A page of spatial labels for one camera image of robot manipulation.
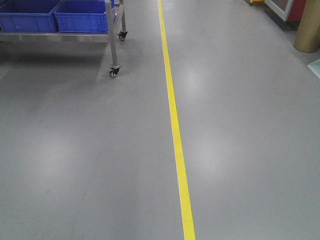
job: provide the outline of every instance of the yellow object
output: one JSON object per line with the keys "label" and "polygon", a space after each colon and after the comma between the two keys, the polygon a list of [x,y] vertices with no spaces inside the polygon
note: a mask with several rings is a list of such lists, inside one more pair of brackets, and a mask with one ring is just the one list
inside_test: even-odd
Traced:
{"label": "yellow object", "polygon": [[254,2],[264,2],[265,0],[250,0],[250,5],[252,5]]}
{"label": "yellow object", "polygon": [[191,209],[191,201],[188,187],[188,179],[184,158],[184,151],[182,147],[182,139],[180,133],[178,110],[176,105],[176,96],[174,83],[172,79],[170,55],[168,50],[167,34],[164,21],[164,13],[162,8],[162,0],[158,0],[159,20],[161,26],[162,49],[165,66],[165,76],[168,91],[171,128],[173,134],[173,145],[175,154],[175,163],[178,177],[180,207],[182,215],[182,226],[184,233],[184,240],[196,240],[195,225]]}

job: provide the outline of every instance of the white frame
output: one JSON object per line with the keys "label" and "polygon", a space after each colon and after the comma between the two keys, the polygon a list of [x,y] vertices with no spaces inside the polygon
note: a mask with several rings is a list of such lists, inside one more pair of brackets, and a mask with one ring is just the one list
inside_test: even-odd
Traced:
{"label": "white frame", "polygon": [[265,4],[269,6],[283,21],[287,22],[291,8],[294,4],[294,0],[288,0],[286,4],[285,11],[283,11],[280,7],[278,7],[272,0],[265,0]]}

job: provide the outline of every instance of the wheel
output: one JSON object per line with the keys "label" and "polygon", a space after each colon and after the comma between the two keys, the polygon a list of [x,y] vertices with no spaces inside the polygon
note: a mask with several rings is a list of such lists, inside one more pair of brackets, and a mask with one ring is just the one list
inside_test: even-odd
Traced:
{"label": "wheel", "polygon": [[128,34],[127,31],[119,32],[118,36],[119,36],[120,41],[124,41],[126,39],[127,34]]}
{"label": "wheel", "polygon": [[115,77],[118,75],[119,70],[120,70],[119,68],[111,68],[111,69],[109,70],[110,76],[111,76],[112,78],[115,78]]}

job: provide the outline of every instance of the cart frame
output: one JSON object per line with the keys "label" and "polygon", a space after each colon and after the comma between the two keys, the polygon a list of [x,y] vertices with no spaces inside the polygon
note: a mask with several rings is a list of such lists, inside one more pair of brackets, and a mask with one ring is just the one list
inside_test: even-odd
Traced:
{"label": "cart frame", "polygon": [[124,0],[119,0],[119,4],[115,4],[117,13],[115,20],[112,17],[111,1],[104,0],[107,13],[107,22],[109,26],[108,33],[24,33],[24,32],[0,32],[0,41],[3,42],[86,42],[86,43],[110,43],[112,64],[109,69],[111,77],[116,77],[121,64],[118,62],[118,54],[116,47],[116,37],[121,41],[126,39],[128,30],[126,27]]}

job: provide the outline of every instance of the cart leg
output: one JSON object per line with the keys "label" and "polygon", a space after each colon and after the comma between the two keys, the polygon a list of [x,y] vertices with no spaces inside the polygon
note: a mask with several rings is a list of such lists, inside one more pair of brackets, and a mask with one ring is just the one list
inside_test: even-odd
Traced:
{"label": "cart leg", "polygon": [[122,14],[122,18],[121,18],[121,23],[122,23],[122,29],[119,32],[118,36],[121,41],[124,41],[126,39],[127,34],[128,34],[128,30],[126,27],[126,17],[125,17],[125,8],[124,7],[123,7],[123,14]]}
{"label": "cart leg", "polygon": [[112,65],[109,70],[109,74],[111,77],[116,77],[121,68],[121,64],[118,63],[118,55],[117,55],[117,47],[115,40],[115,26],[113,24],[113,17],[111,12],[111,2],[110,0],[104,0],[105,8],[107,12],[107,20],[109,25],[109,34],[111,36],[110,47],[111,47],[111,55],[112,55]]}

